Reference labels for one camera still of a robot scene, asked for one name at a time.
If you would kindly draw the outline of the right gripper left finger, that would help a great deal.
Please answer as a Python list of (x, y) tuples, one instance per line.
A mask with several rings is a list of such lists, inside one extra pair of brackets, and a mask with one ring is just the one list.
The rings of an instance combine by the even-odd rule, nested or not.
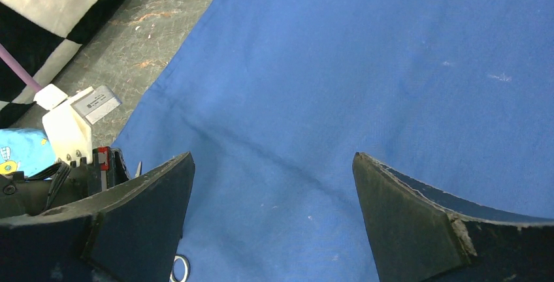
[(2, 281), (168, 281), (189, 202), (190, 153), (36, 216), (1, 220)]

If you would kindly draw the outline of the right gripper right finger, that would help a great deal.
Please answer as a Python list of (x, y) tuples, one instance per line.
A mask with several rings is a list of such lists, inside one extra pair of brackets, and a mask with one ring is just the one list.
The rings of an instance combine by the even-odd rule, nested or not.
[(380, 281), (552, 281), (553, 220), (483, 206), (358, 152), (353, 177)]

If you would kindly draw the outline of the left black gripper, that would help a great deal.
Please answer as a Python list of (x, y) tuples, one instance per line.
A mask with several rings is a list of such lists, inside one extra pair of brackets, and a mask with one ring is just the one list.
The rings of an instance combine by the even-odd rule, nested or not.
[(32, 176), (22, 171), (2, 173), (1, 218), (39, 215), (130, 180), (118, 148), (95, 148), (92, 162), (87, 160), (59, 161)]

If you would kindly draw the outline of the blue surgical drape cloth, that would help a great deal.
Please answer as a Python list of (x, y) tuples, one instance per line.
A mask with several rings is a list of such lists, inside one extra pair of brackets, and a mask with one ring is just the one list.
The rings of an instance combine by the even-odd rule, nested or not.
[(553, 0), (213, 0), (114, 144), (191, 152), (190, 281), (376, 281), (358, 151), (553, 217)]

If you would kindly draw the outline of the steel surgical scissors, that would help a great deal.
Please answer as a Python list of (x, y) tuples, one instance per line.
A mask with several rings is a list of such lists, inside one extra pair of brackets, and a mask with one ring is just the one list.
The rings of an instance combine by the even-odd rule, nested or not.
[(189, 260), (180, 254), (174, 256), (170, 282), (186, 282), (189, 278), (191, 266)]

